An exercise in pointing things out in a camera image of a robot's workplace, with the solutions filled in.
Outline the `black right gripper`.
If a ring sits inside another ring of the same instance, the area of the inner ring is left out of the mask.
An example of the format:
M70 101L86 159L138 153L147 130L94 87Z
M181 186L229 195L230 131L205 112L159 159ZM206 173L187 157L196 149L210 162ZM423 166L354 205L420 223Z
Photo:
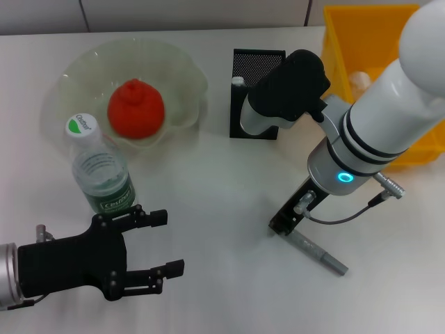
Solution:
M328 196L327 192L319 188L311 177L308 177L272 217L269 228L276 234L284 233L288 236L305 217L303 213L313 210Z

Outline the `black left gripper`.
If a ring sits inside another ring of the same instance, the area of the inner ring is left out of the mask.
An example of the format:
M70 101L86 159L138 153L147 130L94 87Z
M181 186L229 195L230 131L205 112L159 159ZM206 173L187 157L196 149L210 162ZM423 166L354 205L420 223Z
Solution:
M113 212L74 237L20 246L19 286L26 298L82 286L101 290L108 301L123 296L161 294L163 281L183 276L185 261L167 262L146 270L127 270L122 236L138 228L167 225L165 209L146 212L141 205Z

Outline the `grey glitter pen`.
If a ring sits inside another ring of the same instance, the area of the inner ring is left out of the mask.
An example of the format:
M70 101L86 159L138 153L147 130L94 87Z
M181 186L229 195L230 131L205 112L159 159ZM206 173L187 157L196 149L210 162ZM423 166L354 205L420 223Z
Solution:
M335 272L339 276L344 276L348 272L348 267L340 262L337 258L329 254L324 248L308 239L300 232L294 230L285 239L300 251L310 256L313 260L320 262L322 265Z

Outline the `clear water bottle green label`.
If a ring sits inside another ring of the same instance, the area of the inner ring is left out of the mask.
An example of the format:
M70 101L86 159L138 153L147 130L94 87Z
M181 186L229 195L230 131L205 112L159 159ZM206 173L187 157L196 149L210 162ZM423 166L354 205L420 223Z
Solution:
M77 113L65 124L72 174L96 214L111 214L137 204L136 190L118 146L96 118Z

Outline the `red-orange citrus fruit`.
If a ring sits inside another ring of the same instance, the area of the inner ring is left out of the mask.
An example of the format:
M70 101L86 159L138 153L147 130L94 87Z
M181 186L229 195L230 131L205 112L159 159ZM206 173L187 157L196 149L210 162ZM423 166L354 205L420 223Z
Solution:
M153 86L131 79L111 95L107 117L112 129L130 139L155 135L165 120L165 107L160 92Z

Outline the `white paper ball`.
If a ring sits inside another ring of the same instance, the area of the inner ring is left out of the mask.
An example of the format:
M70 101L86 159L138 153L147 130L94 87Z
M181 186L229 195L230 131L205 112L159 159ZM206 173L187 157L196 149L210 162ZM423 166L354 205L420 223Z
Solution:
M363 71L353 72L348 77L351 94L358 100L373 83L368 73Z

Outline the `black mesh pen holder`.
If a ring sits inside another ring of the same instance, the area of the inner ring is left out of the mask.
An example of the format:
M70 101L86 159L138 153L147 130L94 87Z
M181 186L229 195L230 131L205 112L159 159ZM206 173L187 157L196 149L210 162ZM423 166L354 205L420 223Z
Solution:
M234 49L232 77L243 77L245 86L231 84L229 137L275 141L278 128L270 127L260 135L247 134L241 127L241 109L249 90L286 58L284 50Z

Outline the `pale green glass fruit plate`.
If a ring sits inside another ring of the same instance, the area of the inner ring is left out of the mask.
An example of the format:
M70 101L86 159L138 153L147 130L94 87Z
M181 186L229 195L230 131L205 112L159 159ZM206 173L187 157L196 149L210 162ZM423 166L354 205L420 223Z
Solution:
M162 127L144 139L119 135L107 118L111 95L130 79L157 89L165 106ZM183 49L148 38L112 40L80 55L62 72L42 104L40 129L53 147L66 155L65 123L77 113L88 113L125 152L146 152L163 137L197 122L207 88L204 73Z

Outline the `yellow plastic bin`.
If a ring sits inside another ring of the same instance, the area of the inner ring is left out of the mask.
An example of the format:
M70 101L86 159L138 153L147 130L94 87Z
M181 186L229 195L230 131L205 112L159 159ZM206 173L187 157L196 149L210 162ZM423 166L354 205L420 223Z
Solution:
M408 19L422 6L326 6L321 58L329 93L354 104L348 77L363 71L374 82L399 57L399 40ZM445 154L445 119L386 167L424 165Z

